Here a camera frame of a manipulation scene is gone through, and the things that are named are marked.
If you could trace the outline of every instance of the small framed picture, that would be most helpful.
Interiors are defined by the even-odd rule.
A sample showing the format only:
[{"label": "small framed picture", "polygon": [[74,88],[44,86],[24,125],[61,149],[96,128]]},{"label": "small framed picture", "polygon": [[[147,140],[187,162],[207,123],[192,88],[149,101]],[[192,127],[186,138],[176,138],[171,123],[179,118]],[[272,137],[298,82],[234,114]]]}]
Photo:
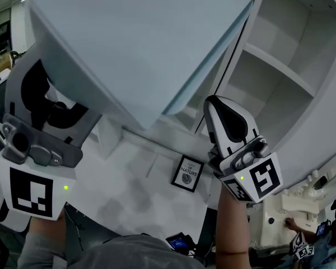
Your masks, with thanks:
[{"label": "small framed picture", "polygon": [[187,191],[194,192],[203,166],[204,163],[183,155],[173,177],[172,184]]}]

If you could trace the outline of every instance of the white shelving unit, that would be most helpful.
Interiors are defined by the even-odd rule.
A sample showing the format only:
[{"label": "white shelving unit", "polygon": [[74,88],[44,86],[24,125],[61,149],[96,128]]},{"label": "white shelving unit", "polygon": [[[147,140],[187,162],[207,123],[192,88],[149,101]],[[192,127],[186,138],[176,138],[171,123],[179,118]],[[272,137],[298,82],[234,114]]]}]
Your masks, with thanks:
[{"label": "white shelving unit", "polygon": [[276,150],[324,95],[322,84],[332,80],[335,61],[335,0],[254,0],[244,27],[186,108],[138,134],[188,154],[195,133],[208,147],[203,104],[207,96],[220,95],[250,111]]},{"label": "white shelving unit", "polygon": [[[249,110],[260,133],[276,149],[315,98],[335,61],[336,3],[262,0],[248,38],[240,39],[239,47],[241,54],[228,65],[215,94]],[[207,138],[204,120],[197,134]]]}]

